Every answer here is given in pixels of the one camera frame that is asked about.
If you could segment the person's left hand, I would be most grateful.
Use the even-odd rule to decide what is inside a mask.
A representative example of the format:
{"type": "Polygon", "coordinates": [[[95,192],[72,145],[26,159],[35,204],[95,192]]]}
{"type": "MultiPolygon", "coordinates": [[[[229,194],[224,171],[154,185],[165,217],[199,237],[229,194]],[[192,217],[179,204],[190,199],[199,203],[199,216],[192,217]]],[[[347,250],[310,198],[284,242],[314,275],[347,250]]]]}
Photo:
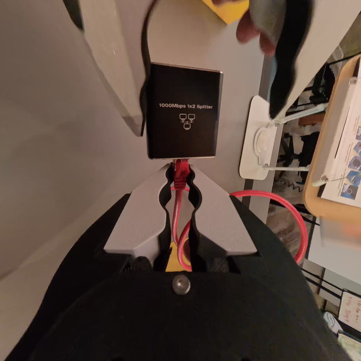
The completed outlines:
{"type": "Polygon", "coordinates": [[[240,44],[246,44],[255,38],[259,38],[259,47],[266,56],[274,56],[276,45],[268,38],[268,36],[258,29],[247,10],[238,23],[236,37],[240,44]]]}

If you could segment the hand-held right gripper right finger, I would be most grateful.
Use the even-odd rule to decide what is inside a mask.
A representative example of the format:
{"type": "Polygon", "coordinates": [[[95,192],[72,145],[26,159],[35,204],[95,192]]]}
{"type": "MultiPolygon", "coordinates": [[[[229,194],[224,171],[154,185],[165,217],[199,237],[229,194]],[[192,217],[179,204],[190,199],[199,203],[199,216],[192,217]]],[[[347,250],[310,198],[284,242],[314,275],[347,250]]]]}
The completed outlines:
{"type": "Polygon", "coordinates": [[[252,256],[257,248],[233,198],[199,168],[190,165],[192,212],[188,243],[192,270],[210,270],[216,260],[252,256]]]}

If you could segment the handwritten white note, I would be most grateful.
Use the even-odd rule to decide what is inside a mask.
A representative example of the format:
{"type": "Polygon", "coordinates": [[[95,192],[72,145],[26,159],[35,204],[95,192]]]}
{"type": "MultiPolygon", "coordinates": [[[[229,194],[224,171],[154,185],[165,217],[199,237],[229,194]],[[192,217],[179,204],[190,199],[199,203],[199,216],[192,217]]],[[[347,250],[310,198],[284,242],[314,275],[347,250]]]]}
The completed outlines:
{"type": "Polygon", "coordinates": [[[361,332],[361,296],[348,290],[343,290],[339,307],[340,322],[361,332]]]}

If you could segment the wooden instruction board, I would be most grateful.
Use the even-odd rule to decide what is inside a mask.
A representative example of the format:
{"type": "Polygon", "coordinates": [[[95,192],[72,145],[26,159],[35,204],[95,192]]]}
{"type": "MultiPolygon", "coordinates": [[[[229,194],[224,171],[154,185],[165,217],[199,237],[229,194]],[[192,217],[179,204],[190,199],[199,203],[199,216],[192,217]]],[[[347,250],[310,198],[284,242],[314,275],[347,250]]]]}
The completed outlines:
{"type": "Polygon", "coordinates": [[[360,74],[358,55],[341,69],[322,122],[303,191],[319,218],[360,222],[360,74]]]}

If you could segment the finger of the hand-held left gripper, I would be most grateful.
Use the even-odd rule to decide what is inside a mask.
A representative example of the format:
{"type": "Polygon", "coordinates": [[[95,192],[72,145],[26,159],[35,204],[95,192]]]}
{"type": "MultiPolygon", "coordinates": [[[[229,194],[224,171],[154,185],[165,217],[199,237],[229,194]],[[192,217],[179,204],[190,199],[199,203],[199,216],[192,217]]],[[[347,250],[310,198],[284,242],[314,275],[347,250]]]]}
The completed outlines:
{"type": "Polygon", "coordinates": [[[286,11],[270,89],[276,119],[327,61],[360,13],[361,1],[285,1],[286,11]]]}
{"type": "Polygon", "coordinates": [[[141,53],[142,24],[147,1],[63,1],[82,31],[107,90],[126,125],[142,136],[140,93],[145,80],[141,53]]]}

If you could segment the white board stand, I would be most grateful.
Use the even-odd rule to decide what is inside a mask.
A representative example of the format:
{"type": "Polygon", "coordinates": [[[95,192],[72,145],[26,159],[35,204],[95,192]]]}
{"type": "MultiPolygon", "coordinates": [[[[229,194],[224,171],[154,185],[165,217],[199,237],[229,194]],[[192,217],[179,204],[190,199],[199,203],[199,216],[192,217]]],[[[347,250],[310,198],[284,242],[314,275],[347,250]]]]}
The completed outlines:
{"type": "Polygon", "coordinates": [[[286,170],[286,167],[270,165],[278,127],[295,119],[321,113],[327,110],[327,107],[328,103],[321,103],[313,108],[272,120],[269,117],[269,102],[259,95],[252,97],[239,165],[241,178],[263,181],[269,171],[286,170]]]}

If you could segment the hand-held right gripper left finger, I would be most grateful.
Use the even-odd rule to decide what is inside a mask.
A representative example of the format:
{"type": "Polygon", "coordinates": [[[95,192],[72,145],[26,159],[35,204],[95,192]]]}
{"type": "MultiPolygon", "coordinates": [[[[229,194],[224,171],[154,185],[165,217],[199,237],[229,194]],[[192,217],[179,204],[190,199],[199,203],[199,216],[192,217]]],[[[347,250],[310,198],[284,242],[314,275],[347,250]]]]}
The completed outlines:
{"type": "Polygon", "coordinates": [[[154,270],[166,270],[171,253],[166,205],[172,181],[173,167],[166,164],[131,192],[104,246],[107,253],[146,257],[154,270]]]}

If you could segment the black ethernet splitter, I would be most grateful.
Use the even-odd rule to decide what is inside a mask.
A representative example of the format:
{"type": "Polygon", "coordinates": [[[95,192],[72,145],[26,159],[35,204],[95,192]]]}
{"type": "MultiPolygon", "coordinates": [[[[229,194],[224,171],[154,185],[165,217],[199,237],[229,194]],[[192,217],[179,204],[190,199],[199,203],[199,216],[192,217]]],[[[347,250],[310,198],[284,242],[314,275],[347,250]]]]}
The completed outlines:
{"type": "Polygon", "coordinates": [[[151,64],[146,88],[150,159],[215,157],[222,84],[221,71],[151,64]]]}

